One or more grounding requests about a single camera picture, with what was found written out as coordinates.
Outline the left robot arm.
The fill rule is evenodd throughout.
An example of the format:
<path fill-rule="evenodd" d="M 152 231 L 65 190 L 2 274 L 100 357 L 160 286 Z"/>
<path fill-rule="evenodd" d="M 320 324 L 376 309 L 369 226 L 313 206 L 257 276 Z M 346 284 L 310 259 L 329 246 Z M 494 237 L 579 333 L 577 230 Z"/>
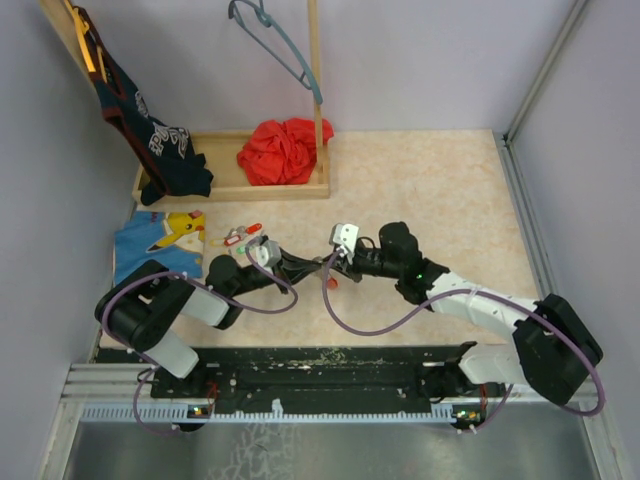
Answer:
<path fill-rule="evenodd" d="M 268 312 L 237 302 L 237 296 L 275 285 L 296 303 L 293 286 L 322 267 L 321 258 L 297 257 L 271 241 L 256 248 L 247 266 L 228 254 L 215 257 L 203 284 L 148 260 L 98 301 L 94 316 L 106 335 L 169 372 L 174 387 L 194 397 L 206 389 L 208 373 L 197 366 L 195 350 L 172 330 L 177 317 L 228 329 L 243 311 Z"/>

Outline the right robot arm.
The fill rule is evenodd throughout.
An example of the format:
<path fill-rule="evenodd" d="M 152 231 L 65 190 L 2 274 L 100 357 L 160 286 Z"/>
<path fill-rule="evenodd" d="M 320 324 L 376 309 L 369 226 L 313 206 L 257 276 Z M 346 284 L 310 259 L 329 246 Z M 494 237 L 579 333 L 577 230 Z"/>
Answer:
<path fill-rule="evenodd" d="M 338 223 L 329 243 L 326 272 L 354 282 L 365 276 L 392 279 L 415 311 L 450 315 L 502 338 L 498 345 L 464 347 L 446 372 L 454 393 L 470 395 L 485 383 L 526 385 L 564 407 L 587 379 L 596 379 L 603 350 L 564 297 L 526 299 L 469 281 L 424 257 L 403 222 L 384 225 L 372 247 L 357 226 Z"/>

